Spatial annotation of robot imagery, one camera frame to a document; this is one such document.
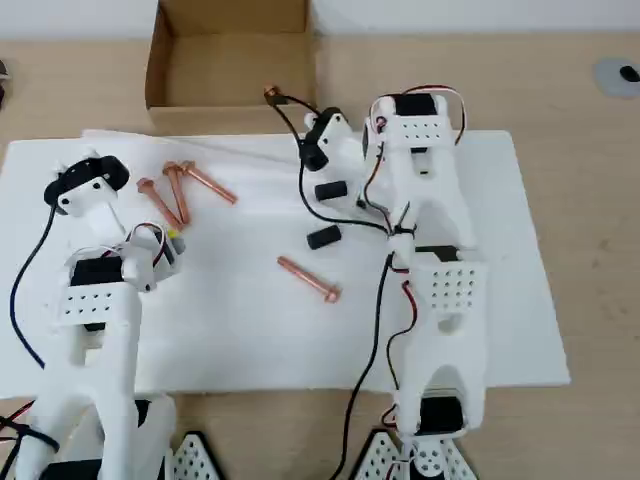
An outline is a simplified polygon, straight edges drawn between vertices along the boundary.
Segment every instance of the wooden table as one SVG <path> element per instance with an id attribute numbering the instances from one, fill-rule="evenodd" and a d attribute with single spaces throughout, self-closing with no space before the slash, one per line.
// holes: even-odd
<path id="1" fill-rule="evenodd" d="M 148 47 L 0 43 L 15 77 L 0 112 L 0 147 L 88 127 L 153 132 L 143 104 Z M 381 92 L 450 83 L 465 96 L 471 128 L 513 134 L 573 384 L 488 392 L 484 425 L 461 442 L 481 478 L 637 477 L 640 99 L 598 92 L 592 65 L 609 55 L 640 63 L 640 34 L 319 42 L 320 105 L 340 105 L 356 119 Z M 179 396 L 176 439 L 204 429 L 231 479 L 324 479 L 339 457 L 347 398 Z M 360 397 L 349 466 L 388 401 Z"/>

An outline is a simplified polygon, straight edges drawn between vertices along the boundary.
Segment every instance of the brown cardboard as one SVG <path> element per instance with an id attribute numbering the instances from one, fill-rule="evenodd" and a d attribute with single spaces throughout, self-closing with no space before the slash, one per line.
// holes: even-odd
<path id="1" fill-rule="evenodd" d="M 308 0 L 160 0 L 147 107 L 160 130 L 282 132 L 263 89 L 314 103 L 313 67 Z M 286 109 L 300 125 L 304 111 Z"/>

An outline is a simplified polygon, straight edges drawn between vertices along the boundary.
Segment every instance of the white sheet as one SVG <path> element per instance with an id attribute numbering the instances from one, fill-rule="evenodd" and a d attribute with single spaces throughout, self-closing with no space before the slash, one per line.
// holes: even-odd
<path id="1" fill-rule="evenodd" d="M 46 222 L 48 207 L 42 194 L 57 162 L 74 163 L 88 147 L 120 158 L 131 171 L 131 181 L 116 210 L 130 227 L 145 219 L 162 221 L 137 193 L 135 181 L 141 176 L 159 179 L 161 193 L 172 201 L 168 182 L 160 178 L 162 164 L 196 160 L 240 200 L 230 207 L 186 180 L 193 223 L 184 232 L 183 271 L 143 296 L 137 390 L 351 388 L 371 349 L 384 236 L 345 227 L 341 242 L 309 250 L 306 234 L 326 224 L 301 205 L 295 149 L 288 136 L 181 141 L 193 145 L 95 132 L 85 139 L 12 143 L 0 175 L 0 219 L 6 229 L 0 239 L 0 291 L 7 302 L 15 274 Z M 488 384 L 568 383 L 553 302 L 509 134 L 469 132 L 459 148 L 459 174 L 491 267 Z M 322 181 L 322 174 L 307 175 L 309 198 L 312 185 Z M 25 275 L 18 318 L 45 360 L 46 325 L 55 311 L 60 268 L 71 252 L 96 243 L 83 222 L 58 216 Z M 325 304 L 317 292 L 283 271 L 276 264 L 281 254 L 342 285 L 340 302 Z M 410 321 L 395 277 L 390 275 L 385 289 L 381 351 L 365 382 L 368 390 L 390 389 L 384 344 Z M 32 395 L 41 372 L 13 335 L 8 308 L 5 312 L 0 318 L 0 397 Z"/>

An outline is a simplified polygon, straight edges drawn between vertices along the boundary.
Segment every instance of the copper screw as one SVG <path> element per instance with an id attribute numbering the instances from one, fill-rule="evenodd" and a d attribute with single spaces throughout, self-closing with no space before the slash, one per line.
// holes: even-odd
<path id="1" fill-rule="evenodd" d="M 198 180 L 204 186 L 216 192 L 218 195 L 224 198 L 231 205 L 233 205 L 238 201 L 238 197 L 236 197 L 233 193 L 231 193 L 229 190 L 224 188 L 214 179 L 209 177 L 209 175 L 207 175 L 198 167 L 196 167 L 196 162 L 193 162 L 193 161 L 183 162 L 180 165 L 180 168 L 182 168 L 182 171 L 185 175 L 191 175 L 193 178 Z"/>
<path id="2" fill-rule="evenodd" d="M 173 196 L 176 198 L 180 220 L 184 225 L 188 225 L 191 221 L 191 216 L 187 208 L 187 200 L 184 198 L 184 192 L 182 191 L 182 168 L 175 162 L 167 162 L 164 164 L 162 173 L 169 177 L 169 182 L 171 182 L 171 190 L 173 190 Z"/>
<path id="3" fill-rule="evenodd" d="M 143 177 L 138 180 L 138 183 L 136 185 L 138 185 L 138 192 L 143 193 L 147 197 L 149 197 L 156 208 L 160 210 L 160 213 L 169 223 L 169 225 L 171 225 L 178 231 L 182 230 L 182 223 L 180 223 L 180 220 L 178 220 L 178 218 L 173 214 L 169 207 L 167 207 L 167 204 L 164 203 L 162 198 L 160 198 L 160 195 L 158 195 L 158 192 L 156 192 L 156 189 L 153 186 L 153 180 Z"/>
<path id="4" fill-rule="evenodd" d="M 278 95 L 282 95 L 282 92 L 277 85 L 267 85 L 266 87 L 264 87 L 265 97 L 276 97 Z"/>
<path id="5" fill-rule="evenodd" d="M 336 303 L 340 299 L 342 290 L 337 285 L 330 285 L 323 282 L 313 273 L 308 272 L 294 261 L 287 257 L 278 257 L 278 264 L 293 273 L 296 277 L 301 278 L 316 290 L 322 292 L 324 301 L 327 303 Z"/>

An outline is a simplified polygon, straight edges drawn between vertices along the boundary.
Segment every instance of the hole pattern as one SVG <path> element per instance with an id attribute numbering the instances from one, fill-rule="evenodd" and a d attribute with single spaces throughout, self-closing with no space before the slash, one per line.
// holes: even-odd
<path id="1" fill-rule="evenodd" d="M 69 295 L 67 297 L 67 304 L 64 310 L 65 315 L 71 315 L 72 313 L 77 315 L 95 313 L 98 308 L 108 311 L 110 306 L 105 305 L 105 299 L 111 298 L 111 292 L 102 294 L 82 294 L 77 297 Z"/>
<path id="2" fill-rule="evenodd" d="M 469 266 L 441 268 L 431 273 L 431 308 L 447 311 L 464 311 L 473 306 L 477 288 L 477 272 Z"/>
<path id="3" fill-rule="evenodd" d="M 173 457 L 175 480 L 219 480 L 200 439 L 194 435 L 185 438 Z"/>
<path id="4" fill-rule="evenodd" d="M 444 126 L 436 122 L 414 121 L 400 123 L 398 127 L 406 140 L 417 140 L 417 143 L 432 143 L 434 140 L 446 138 Z"/>
<path id="5" fill-rule="evenodd" d="M 392 480 L 401 480 L 400 465 L 393 464 L 398 458 L 398 450 L 386 433 L 378 433 L 367 451 L 355 480 L 385 480 L 392 468 Z"/>
<path id="6" fill-rule="evenodd" d="M 415 462 L 417 470 L 426 478 L 437 478 L 446 470 L 450 473 L 451 480 L 476 480 L 464 457 L 449 439 L 421 441 Z"/>

